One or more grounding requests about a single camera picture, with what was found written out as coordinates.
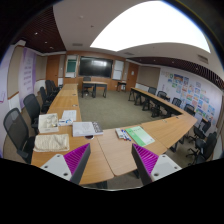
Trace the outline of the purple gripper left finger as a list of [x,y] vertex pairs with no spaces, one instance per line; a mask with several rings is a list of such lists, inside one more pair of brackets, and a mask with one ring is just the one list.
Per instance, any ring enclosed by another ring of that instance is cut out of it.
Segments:
[[85,144],[65,155],[56,154],[41,168],[72,183],[79,184],[90,154],[90,144]]

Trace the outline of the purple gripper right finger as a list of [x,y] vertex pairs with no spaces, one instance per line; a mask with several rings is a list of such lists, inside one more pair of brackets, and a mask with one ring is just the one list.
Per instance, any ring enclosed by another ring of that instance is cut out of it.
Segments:
[[181,167],[166,154],[158,156],[137,144],[132,144],[131,153],[143,185],[181,170]]

